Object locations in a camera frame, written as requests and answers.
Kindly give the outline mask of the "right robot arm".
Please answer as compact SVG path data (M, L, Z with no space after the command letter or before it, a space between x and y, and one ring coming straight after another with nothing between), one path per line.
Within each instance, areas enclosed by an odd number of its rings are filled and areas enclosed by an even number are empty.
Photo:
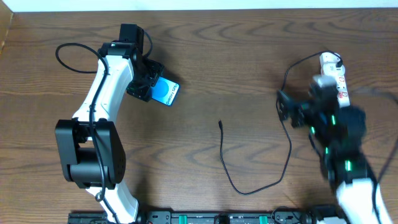
M384 204L380 179L362 152L366 132L364 111L341 106L335 90L315 90L308 101L277 93L281 120L293 127L308 126L309 138L320 143L322 168L339 207L349 223L392 223Z

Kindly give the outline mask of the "blue Galaxy smartphone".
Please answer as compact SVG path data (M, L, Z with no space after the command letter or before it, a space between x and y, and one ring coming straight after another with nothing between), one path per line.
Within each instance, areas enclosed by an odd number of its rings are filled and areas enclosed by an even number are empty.
M152 99L166 106L172 106L178 94L180 85L164 77L159 77L152 90Z

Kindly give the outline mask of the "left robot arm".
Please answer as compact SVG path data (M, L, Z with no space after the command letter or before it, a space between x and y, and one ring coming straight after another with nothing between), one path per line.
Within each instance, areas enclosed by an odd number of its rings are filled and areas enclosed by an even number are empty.
M94 51L98 68L84 102L55 127L64 178L92 194L110 223L142 221L139 202L123 180L126 154L115 122L124 95L148 102L164 72L143 52L147 36L136 24L121 24L119 38Z

